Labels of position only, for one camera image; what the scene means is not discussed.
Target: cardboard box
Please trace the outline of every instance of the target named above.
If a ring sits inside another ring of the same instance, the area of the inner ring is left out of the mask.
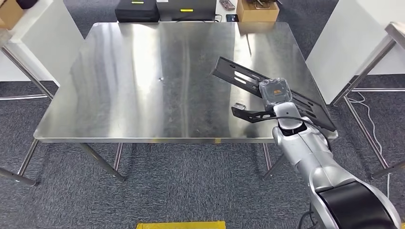
[[[11,30],[22,14],[23,11],[16,0],[0,0],[0,28]]]
[[[256,9],[254,4],[247,3],[246,0],[238,0],[236,14],[240,22],[275,22],[280,9],[277,3],[270,3],[266,9]]]

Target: yellow tape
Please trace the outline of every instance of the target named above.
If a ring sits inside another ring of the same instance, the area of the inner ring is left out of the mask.
[[[225,229],[225,221],[185,223],[139,223],[136,229]]]

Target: white partition wall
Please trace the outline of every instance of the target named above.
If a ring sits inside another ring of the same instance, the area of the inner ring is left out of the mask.
[[[340,0],[307,65],[327,104],[387,44],[385,28],[405,21],[404,0]],[[405,73],[405,52],[394,47],[370,74]]]

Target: metal table frame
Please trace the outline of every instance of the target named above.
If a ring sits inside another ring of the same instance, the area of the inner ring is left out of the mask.
[[[371,137],[370,133],[367,131],[367,128],[363,124],[361,118],[357,114],[354,106],[350,103],[348,94],[350,92],[405,92],[405,88],[357,88],[360,82],[362,82],[368,73],[385,57],[390,50],[398,44],[405,50],[405,24],[399,22],[391,22],[386,28],[385,31],[388,33],[388,41],[385,46],[377,53],[376,57],[370,61],[370,63],[362,70],[362,72],[354,77],[354,80],[348,84],[347,88],[342,91],[342,93],[334,100],[333,105],[336,105],[341,99],[345,101],[347,106],[350,109],[350,112],[353,114],[357,124],[359,125],[362,133],[366,137],[368,143],[370,144],[373,152],[378,158],[378,161],[382,165],[382,169],[370,174],[371,179],[376,179],[384,176],[385,174],[393,173],[401,168],[405,168],[405,160],[389,166],[380,154],[379,148],[375,140]]]

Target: black metal plate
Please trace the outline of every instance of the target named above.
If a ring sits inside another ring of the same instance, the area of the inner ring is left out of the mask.
[[[240,77],[235,75],[235,71],[244,76]],[[259,90],[259,82],[270,79],[224,57],[219,57],[212,75],[219,77],[239,88],[242,88],[260,98],[262,98],[262,94]],[[320,104],[295,91],[291,92],[293,95],[292,102],[297,106],[298,111],[302,116],[308,117],[315,125],[318,125],[321,128],[330,131],[336,130],[335,125]]]

